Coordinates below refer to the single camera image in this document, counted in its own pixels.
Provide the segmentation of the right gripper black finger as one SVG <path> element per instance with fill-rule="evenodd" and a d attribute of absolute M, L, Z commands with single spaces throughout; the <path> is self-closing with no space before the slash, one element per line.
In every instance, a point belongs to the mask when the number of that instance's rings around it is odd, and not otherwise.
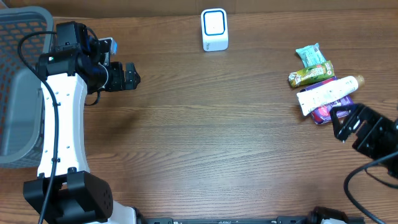
<path fill-rule="evenodd" d="M 347 116 L 344 119 L 334 119 L 334 136 L 345 142 L 348 137 L 357 131 L 361 120 L 357 116 Z"/>
<path fill-rule="evenodd" d="M 360 124 L 359 114 L 365 108 L 365 105 L 362 103 L 352 104 L 352 105 L 344 105 L 344 106 L 336 106 L 330 110 L 331 122 L 333 125 L 334 131 L 342 131 L 344 129 L 349 129 L 351 131 L 357 130 L 357 127 Z M 348 115 L 345 117 L 345 120 L 340 123 L 337 114 L 341 111 L 345 111 Z"/>

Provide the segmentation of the red purple floral liner pack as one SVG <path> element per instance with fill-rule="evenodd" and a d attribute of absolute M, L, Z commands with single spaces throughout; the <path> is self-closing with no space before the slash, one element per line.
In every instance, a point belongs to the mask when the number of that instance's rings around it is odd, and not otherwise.
<path fill-rule="evenodd" d="M 335 76 L 331 77 L 331 78 L 329 78 L 327 80 L 323 80 L 321 82 L 318 82 L 318 83 L 312 84 L 310 86 L 307 86 L 304 89 L 301 89 L 300 92 L 309 91 L 309 90 L 312 90 L 314 88 L 318 88 L 318 87 L 320 87 L 320 86 L 322 86 L 324 84 L 327 84 L 327 83 L 332 82 L 332 81 L 337 80 L 337 79 L 338 78 L 336 78 Z M 347 106 L 347 105 L 353 105 L 353 104 L 354 104 L 354 101 L 351 99 L 350 96 L 347 95 L 344 98 L 341 98 L 341 99 L 336 100 L 336 101 L 334 101 L 332 103 L 329 103 L 327 105 L 323 105 L 321 107 L 316 108 L 315 110 L 313 110 L 310 113 L 310 115 L 311 115 L 313 121 L 315 122 L 315 124 L 329 123 L 329 122 L 331 122 L 330 110 L 333 107 L 336 107 L 336 106 Z"/>

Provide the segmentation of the white tube gold cap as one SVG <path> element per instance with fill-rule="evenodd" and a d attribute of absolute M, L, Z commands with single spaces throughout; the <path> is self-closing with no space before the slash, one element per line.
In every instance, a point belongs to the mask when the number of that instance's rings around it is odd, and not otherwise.
<path fill-rule="evenodd" d="M 317 88 L 297 93 L 302 114 L 307 116 L 313 110 L 326 104 L 339 100 L 365 84 L 364 77 L 348 76 L 338 80 L 332 80 Z"/>

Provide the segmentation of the green yellow drink carton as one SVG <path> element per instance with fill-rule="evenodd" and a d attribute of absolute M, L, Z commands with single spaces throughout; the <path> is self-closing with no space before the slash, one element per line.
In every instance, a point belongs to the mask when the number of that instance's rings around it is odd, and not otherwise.
<path fill-rule="evenodd" d="M 330 61 L 303 68 L 297 72 L 292 72 L 288 76 L 289 84 L 292 88 L 298 86 L 318 83 L 329 79 L 335 75 L 333 64 Z"/>

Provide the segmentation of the teal wipes packet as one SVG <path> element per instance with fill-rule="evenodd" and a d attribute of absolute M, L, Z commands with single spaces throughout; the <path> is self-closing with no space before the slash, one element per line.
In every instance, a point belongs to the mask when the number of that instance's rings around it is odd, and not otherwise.
<path fill-rule="evenodd" d="M 325 57 L 320 51 L 319 43 L 308 45 L 306 47 L 296 49 L 295 51 L 301 58 L 305 68 L 326 62 Z"/>

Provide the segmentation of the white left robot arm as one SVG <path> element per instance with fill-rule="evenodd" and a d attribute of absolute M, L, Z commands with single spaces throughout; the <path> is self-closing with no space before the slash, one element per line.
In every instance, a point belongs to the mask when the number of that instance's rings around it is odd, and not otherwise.
<path fill-rule="evenodd" d="M 136 208 L 113 199 L 109 184 L 90 172 L 85 153 L 86 97 L 134 90 L 133 63 L 112 62 L 114 39 L 100 39 L 75 21 L 58 24 L 53 52 L 32 68 L 44 97 L 44 145 L 37 178 L 23 186 L 25 200 L 47 223 L 144 223 Z"/>

